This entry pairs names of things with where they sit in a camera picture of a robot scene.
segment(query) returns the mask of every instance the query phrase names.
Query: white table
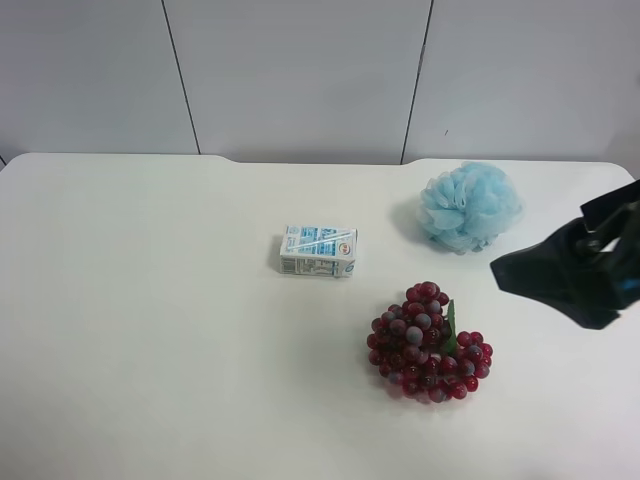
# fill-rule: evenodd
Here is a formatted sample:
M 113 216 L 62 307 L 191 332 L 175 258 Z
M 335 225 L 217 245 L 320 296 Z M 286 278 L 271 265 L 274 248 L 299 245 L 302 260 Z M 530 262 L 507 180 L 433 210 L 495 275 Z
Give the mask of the white table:
M 500 292 L 488 264 L 631 181 L 498 162 L 527 203 L 457 256 L 413 219 L 460 164 L 29 154 L 0 174 L 0 478 L 639 478 L 638 308 L 601 332 Z M 359 229 L 351 279 L 274 270 L 287 223 Z M 437 281 L 495 349 L 464 401 L 389 398 L 369 323 Z

